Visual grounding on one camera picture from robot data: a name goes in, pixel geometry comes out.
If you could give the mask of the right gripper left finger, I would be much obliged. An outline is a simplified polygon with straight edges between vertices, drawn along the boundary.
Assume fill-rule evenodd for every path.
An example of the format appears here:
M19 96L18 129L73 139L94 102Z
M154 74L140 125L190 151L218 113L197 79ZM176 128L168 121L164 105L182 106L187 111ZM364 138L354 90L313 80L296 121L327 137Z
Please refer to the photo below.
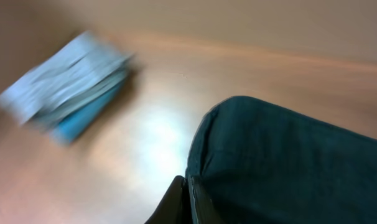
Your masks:
M185 178L177 175L145 224L186 223L184 198Z

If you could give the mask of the black shorts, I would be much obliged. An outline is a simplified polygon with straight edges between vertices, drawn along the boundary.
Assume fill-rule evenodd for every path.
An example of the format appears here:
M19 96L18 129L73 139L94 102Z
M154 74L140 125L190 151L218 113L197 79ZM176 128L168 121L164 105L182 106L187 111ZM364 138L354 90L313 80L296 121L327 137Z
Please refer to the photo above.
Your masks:
M377 139L249 96L205 115L186 175L227 223L377 223Z

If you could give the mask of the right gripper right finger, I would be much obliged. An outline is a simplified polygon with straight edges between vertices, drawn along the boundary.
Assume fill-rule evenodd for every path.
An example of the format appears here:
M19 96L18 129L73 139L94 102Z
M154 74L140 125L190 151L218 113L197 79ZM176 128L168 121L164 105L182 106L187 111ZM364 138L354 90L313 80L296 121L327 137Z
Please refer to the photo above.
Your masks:
M190 176L190 207L194 224L225 224L198 177Z

